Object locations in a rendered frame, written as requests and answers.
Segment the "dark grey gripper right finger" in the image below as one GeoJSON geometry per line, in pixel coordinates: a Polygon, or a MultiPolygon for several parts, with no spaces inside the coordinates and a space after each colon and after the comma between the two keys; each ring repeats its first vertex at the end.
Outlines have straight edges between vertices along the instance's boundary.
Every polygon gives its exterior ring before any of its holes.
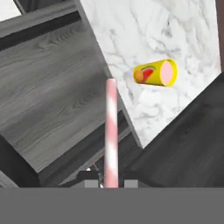
{"type": "Polygon", "coordinates": [[[140,171],[125,171],[121,179],[123,188],[159,187],[159,184],[148,180],[140,171]]]}

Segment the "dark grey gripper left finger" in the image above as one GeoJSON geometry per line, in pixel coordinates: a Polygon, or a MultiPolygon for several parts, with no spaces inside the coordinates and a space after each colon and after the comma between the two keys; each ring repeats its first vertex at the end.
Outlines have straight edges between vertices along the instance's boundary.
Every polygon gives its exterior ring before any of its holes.
{"type": "Polygon", "coordinates": [[[101,174],[98,171],[80,171],[77,177],[66,182],[62,187],[99,188],[101,174]]]}

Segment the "pink and white striped straw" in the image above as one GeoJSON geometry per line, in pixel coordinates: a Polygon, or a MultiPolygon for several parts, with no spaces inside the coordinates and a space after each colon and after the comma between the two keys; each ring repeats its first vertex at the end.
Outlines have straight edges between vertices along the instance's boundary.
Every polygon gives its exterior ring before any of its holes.
{"type": "Polygon", "coordinates": [[[118,126],[116,80],[106,81],[106,120],[105,120],[105,158],[104,185],[118,187],[118,126]]]}

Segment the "grey wooden drawer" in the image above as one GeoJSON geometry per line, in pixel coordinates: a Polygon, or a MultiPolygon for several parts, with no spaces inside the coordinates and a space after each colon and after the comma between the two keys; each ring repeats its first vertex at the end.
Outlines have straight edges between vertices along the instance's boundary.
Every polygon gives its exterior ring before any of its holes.
{"type": "Polygon", "coordinates": [[[106,79],[74,0],[0,22],[0,134],[42,186],[102,157],[106,79]]]}

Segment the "yellow smoothie cup fruit print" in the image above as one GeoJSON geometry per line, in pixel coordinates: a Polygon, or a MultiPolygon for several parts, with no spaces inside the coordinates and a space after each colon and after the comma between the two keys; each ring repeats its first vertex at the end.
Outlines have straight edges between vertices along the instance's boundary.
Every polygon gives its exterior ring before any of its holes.
{"type": "Polygon", "coordinates": [[[173,59],[136,66],[133,70],[133,79],[138,84],[170,87],[177,79],[178,69],[173,59]]]}

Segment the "dark grey cabinet front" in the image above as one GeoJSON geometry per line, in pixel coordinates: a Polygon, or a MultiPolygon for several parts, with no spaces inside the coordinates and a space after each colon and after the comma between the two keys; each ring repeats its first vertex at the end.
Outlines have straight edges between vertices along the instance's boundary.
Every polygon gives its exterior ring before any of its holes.
{"type": "Polygon", "coordinates": [[[224,72],[135,158],[159,187],[224,187],[224,72]]]}

